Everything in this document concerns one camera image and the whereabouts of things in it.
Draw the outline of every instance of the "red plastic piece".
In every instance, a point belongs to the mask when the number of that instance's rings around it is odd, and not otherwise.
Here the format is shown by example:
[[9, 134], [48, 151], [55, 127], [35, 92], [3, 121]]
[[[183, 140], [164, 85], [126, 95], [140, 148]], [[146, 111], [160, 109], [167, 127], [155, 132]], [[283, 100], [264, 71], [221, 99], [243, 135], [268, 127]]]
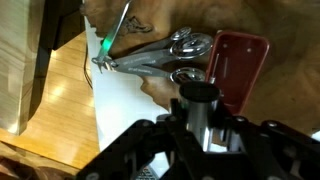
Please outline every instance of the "red plastic piece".
[[260, 36], [223, 31], [215, 37], [206, 81], [215, 77], [232, 114], [243, 110], [268, 50], [268, 40]]

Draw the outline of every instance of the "metal cylinder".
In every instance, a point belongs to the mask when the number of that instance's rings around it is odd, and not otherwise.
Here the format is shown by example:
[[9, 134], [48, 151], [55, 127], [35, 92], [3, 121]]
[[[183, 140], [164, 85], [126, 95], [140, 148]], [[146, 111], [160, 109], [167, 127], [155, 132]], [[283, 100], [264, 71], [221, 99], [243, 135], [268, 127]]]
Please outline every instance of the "metal cylinder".
[[213, 84], [194, 81], [182, 84], [179, 93], [181, 107], [187, 112], [186, 128], [195, 135], [204, 151], [209, 150], [212, 132], [208, 121], [216, 110], [220, 90]]

